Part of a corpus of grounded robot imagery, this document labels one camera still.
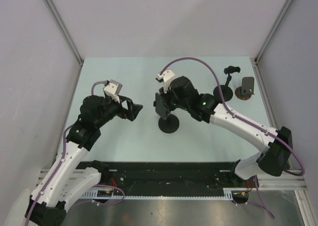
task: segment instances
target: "round black base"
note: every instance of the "round black base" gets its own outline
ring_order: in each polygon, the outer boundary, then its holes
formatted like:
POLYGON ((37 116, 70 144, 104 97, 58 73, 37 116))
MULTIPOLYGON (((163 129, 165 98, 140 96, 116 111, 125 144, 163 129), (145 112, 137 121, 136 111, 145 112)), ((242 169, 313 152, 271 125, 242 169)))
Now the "round black base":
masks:
POLYGON ((158 126, 164 133, 174 133, 179 128, 179 119, 173 114, 170 114, 166 120, 160 118, 158 126))
MULTIPOLYGON (((225 102, 230 101, 233 98, 233 91, 230 87, 221 85, 222 93, 224 96, 225 102)), ((214 97, 221 102, 221 97, 219 93, 219 88, 216 86, 215 89, 213 90, 213 95, 214 97)))

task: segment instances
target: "shiny floor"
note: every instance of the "shiny floor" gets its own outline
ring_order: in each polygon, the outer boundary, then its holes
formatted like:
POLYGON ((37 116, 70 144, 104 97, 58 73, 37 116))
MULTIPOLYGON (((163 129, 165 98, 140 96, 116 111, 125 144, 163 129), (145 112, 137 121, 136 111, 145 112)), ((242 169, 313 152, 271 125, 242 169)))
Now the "shiny floor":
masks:
MULTIPOLYGON (((74 205, 63 226, 304 226, 293 191, 262 192, 276 219, 230 201, 125 200, 115 206, 74 205)), ((259 202, 256 192, 250 202, 259 202)))

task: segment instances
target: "robotic arm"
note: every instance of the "robotic arm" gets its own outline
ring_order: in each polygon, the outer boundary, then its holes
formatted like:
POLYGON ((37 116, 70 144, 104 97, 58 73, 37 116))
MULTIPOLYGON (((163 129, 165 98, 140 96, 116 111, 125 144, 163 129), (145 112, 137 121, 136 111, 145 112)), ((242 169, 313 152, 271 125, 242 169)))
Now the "robotic arm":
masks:
POLYGON ((171 70, 166 70, 156 78, 163 82, 163 87, 156 93, 154 106, 158 115, 166 119, 171 111, 176 108, 183 109, 190 113, 197 121, 204 121, 225 128, 239 137, 254 145, 259 152, 248 159, 238 160, 233 173, 232 181, 238 182, 247 180, 260 173, 268 173, 273 176, 280 176, 290 156, 288 151, 280 142, 268 133, 278 136, 291 146, 291 131, 285 127, 277 130, 257 123, 242 114, 234 112, 231 115, 224 105, 213 95, 199 92, 194 88, 191 81, 184 77, 176 77, 171 70), (242 116, 253 124, 267 130, 266 133, 241 121, 236 116, 242 116))
POLYGON ((80 115, 66 137, 66 147, 43 181, 31 193, 27 217, 40 226, 61 225, 67 211, 88 189, 110 178, 108 166, 93 161, 71 185, 67 180, 80 161, 88 154, 100 136, 100 128, 115 116, 134 121, 143 108, 127 97, 119 95, 122 84, 106 82, 105 97, 88 96, 80 107, 80 115), (126 101, 128 109, 122 106, 126 101))

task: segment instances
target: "white table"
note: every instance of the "white table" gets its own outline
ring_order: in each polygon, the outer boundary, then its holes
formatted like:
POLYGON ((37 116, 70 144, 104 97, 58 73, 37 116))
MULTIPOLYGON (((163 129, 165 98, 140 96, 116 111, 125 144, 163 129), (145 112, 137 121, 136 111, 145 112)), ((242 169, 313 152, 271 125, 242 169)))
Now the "white table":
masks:
MULTIPOLYGON (((159 116, 153 107, 155 93, 162 84, 155 77, 162 68, 177 57, 155 58, 86 58, 79 77, 67 126, 74 123, 85 97, 90 95, 94 82, 116 80, 123 84, 120 95, 127 96, 144 108, 134 122, 115 117, 101 129, 101 136, 84 159, 85 161, 236 161, 257 152, 250 143, 220 127, 197 122, 180 109, 174 111, 180 120, 179 129, 165 134, 158 128, 159 116)), ((240 73, 232 74, 233 92, 241 86, 241 79, 254 76, 249 57, 200 57, 217 73, 224 84, 224 68, 239 66, 240 73)), ((216 82, 210 71, 192 60, 173 64, 171 70, 178 76, 188 77, 199 93, 211 93, 216 82)), ((103 86, 95 94, 103 96, 103 86)), ((269 125, 262 98, 255 81, 255 95, 250 100, 238 99, 235 94, 227 104, 247 117, 269 125)))

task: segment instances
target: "wall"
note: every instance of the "wall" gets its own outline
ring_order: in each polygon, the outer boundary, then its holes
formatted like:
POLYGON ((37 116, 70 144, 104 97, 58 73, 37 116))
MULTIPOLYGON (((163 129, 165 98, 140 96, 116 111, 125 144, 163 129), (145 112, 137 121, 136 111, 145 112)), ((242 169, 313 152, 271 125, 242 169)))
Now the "wall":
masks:
POLYGON ((291 128, 293 132, 294 148, 305 164, 305 180, 316 209, 317 10, 317 0, 295 0, 260 60, 260 70, 275 115, 281 125, 291 128))
POLYGON ((42 0, 0 0, 0 225, 53 156, 80 70, 42 0))
POLYGON ((285 0, 54 0, 84 57, 255 57, 285 0))

